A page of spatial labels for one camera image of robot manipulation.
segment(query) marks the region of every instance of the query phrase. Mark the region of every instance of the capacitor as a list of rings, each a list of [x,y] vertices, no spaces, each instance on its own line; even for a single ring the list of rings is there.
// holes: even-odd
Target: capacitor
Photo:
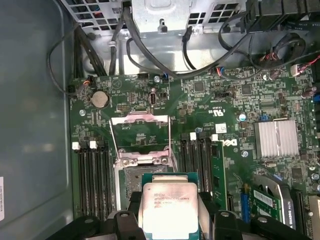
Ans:
[[[309,91],[316,92],[317,87],[316,86],[308,86],[304,89],[304,92],[309,92]]]
[[[311,175],[311,179],[312,180],[319,180],[320,179],[320,175],[318,174],[318,173],[312,173],[312,175]]]
[[[304,91],[301,93],[301,98],[306,99],[315,95],[314,91]]]
[[[245,120],[247,119],[247,116],[243,113],[239,114],[237,117],[236,117],[236,120],[238,122],[244,122]]]
[[[311,187],[312,187],[313,190],[320,192],[320,184],[319,183],[315,182],[315,183],[312,184]]]
[[[277,164],[275,162],[273,162],[273,161],[270,161],[270,162],[266,162],[265,166],[267,168],[275,168],[277,166]]]
[[[109,105],[110,98],[106,92],[96,91],[91,97],[91,102],[97,109],[103,109]]]

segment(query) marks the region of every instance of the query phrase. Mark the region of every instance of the chipset heatsink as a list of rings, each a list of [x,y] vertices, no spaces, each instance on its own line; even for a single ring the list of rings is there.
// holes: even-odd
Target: chipset heatsink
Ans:
[[[260,158],[299,154],[294,120],[257,122],[254,124],[256,153]]]

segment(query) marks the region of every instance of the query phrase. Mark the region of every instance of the pcie slot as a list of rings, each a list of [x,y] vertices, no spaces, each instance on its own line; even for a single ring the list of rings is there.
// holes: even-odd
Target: pcie slot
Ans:
[[[200,182],[200,191],[208,192],[208,174],[207,172],[207,154],[206,154],[206,143],[203,138],[198,139],[198,151],[199,151],[199,161],[198,161],[198,174]]]
[[[78,169],[79,169],[79,192],[80,192],[80,208],[81,215],[86,216],[88,213],[87,197],[86,197],[86,174],[85,174],[85,158],[84,153],[78,153]]]
[[[249,195],[246,193],[240,194],[241,199],[241,212],[242,212],[242,220],[245,223],[250,223],[250,208],[249,208]]]
[[[234,196],[232,196],[231,194],[227,194],[226,196],[227,198],[227,209],[231,212],[235,211],[235,203],[234,203]]]
[[[307,235],[307,221],[305,217],[305,201],[303,192],[297,189],[292,189],[291,197],[294,206],[296,230]]]
[[[212,151],[211,151],[211,140],[210,138],[205,139],[206,143],[206,172],[207,172],[207,182],[208,182],[208,192],[212,192]]]

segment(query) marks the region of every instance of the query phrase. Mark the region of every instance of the integrated circuit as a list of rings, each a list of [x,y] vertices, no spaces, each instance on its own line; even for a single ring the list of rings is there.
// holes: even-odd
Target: integrated circuit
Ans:
[[[242,95],[251,95],[251,85],[250,84],[244,84],[241,86]]]
[[[203,81],[196,81],[194,83],[194,91],[195,92],[203,92],[205,91],[205,84]]]

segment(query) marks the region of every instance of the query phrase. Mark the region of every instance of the electrolytic capacitor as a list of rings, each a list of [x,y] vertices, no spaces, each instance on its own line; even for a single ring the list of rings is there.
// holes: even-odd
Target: electrolytic capacitor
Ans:
[[[314,91],[304,91],[303,93],[301,93],[301,98],[306,99],[306,98],[310,98],[314,95],[315,95]]]
[[[304,92],[309,92],[309,91],[316,92],[317,91],[317,87],[316,86],[308,86],[303,91]]]
[[[243,113],[239,114],[237,117],[236,117],[236,120],[238,122],[244,122],[245,120],[247,119],[247,116]]]
[[[311,187],[313,190],[320,192],[320,184],[313,183]]]
[[[320,175],[318,174],[318,173],[312,173],[312,175],[311,175],[311,179],[312,180],[319,180],[320,179]]]

